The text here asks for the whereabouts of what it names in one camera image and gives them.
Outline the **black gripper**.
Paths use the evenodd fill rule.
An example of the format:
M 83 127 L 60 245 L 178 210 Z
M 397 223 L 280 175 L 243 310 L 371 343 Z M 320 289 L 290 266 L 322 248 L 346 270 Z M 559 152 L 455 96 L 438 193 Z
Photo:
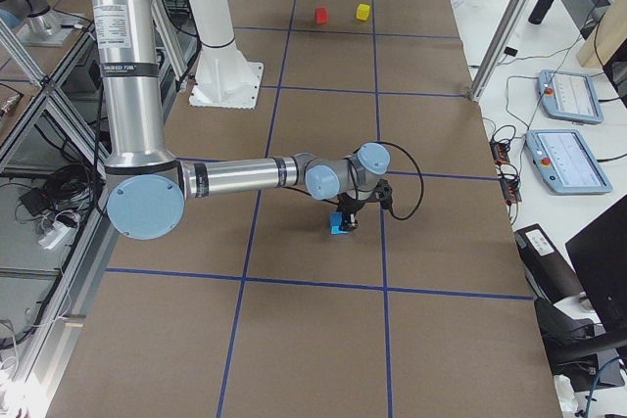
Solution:
M 359 227 L 356 214 L 365 206 L 364 200 L 349 195 L 338 196 L 337 210 L 343 214 L 343 231 L 352 232 Z

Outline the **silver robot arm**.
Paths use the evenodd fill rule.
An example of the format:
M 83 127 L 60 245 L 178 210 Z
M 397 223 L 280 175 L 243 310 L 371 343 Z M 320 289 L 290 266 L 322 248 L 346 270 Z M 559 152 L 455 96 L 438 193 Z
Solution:
M 24 46 L 61 47 L 72 28 L 47 0 L 1 0 L 1 20 Z
M 390 156 L 366 143 L 330 161 L 309 153 L 219 163 L 181 163 L 166 145 L 153 13 L 159 0 L 90 0 L 111 132 L 105 162 L 107 214 L 123 235 L 168 234 L 190 198 L 305 186 L 316 200 L 338 202 L 341 231 L 356 229 L 368 203 L 389 206 Z M 189 0 L 201 52 L 191 102 L 197 107 L 252 109 L 264 67 L 245 59 L 227 0 Z

